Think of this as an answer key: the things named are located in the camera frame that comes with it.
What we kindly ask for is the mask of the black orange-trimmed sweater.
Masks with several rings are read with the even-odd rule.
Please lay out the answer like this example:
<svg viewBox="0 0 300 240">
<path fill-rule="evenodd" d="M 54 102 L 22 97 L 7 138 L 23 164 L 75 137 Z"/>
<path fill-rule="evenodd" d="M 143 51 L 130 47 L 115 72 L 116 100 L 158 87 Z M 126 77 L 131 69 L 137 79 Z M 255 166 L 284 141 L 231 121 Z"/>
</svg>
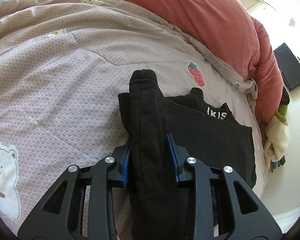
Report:
<svg viewBox="0 0 300 240">
<path fill-rule="evenodd" d="M 232 166 L 256 184 L 253 130 L 239 124 L 227 104 L 204 101 L 199 88 L 165 97 L 152 70 L 133 73 L 119 95 L 122 123 L 131 139 L 128 192 L 133 239 L 184 239 L 188 191 L 176 186 L 167 135 L 207 166 Z"/>
</svg>

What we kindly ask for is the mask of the cream and green plush pile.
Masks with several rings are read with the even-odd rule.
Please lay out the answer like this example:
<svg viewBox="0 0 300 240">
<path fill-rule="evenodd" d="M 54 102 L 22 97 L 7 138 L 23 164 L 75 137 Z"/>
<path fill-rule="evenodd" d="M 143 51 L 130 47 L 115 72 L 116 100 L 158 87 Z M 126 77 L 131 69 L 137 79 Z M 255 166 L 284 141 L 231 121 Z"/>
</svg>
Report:
<svg viewBox="0 0 300 240">
<path fill-rule="evenodd" d="M 285 151 L 290 143 L 290 129 L 286 118 L 289 103 L 289 93 L 283 87 L 279 108 L 270 123 L 266 125 L 264 161 L 271 173 L 286 163 Z"/>
</svg>

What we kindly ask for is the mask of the strawberry print beige duvet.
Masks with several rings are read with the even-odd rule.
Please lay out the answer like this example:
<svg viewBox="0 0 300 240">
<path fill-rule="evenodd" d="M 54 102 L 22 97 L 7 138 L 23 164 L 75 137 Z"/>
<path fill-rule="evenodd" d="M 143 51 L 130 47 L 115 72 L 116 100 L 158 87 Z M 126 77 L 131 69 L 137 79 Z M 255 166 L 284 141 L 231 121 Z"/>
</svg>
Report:
<svg viewBox="0 0 300 240">
<path fill-rule="evenodd" d="M 267 182 L 261 135 L 244 81 L 203 44 L 122 0 L 0 1 L 0 218 L 13 232 L 71 164 L 93 165 L 128 135 L 118 94 L 137 69 L 153 70 L 165 96 L 203 75 L 205 101 L 226 103 L 253 129 L 256 184 Z"/>
</svg>

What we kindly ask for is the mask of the pink rolled comforter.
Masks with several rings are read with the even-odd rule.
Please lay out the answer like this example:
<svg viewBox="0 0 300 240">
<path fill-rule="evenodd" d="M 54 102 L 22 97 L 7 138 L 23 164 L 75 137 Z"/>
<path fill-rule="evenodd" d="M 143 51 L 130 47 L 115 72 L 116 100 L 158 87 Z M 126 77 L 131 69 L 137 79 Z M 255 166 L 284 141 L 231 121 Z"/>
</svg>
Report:
<svg viewBox="0 0 300 240">
<path fill-rule="evenodd" d="M 283 80 L 264 26 L 239 0 L 125 0 L 143 7 L 201 42 L 244 80 L 257 84 L 255 115 L 269 123 Z"/>
</svg>

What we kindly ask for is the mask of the black wall television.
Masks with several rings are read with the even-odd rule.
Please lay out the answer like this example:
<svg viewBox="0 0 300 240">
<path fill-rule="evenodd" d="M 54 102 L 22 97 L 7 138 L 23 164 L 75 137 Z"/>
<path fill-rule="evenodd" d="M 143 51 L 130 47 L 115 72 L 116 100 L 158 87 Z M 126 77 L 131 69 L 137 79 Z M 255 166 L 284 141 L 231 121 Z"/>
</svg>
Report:
<svg viewBox="0 0 300 240">
<path fill-rule="evenodd" d="M 279 66 L 285 86 L 291 92 L 300 87 L 300 60 L 297 58 L 290 48 L 285 44 L 281 44 L 274 50 L 274 54 Z"/>
</svg>

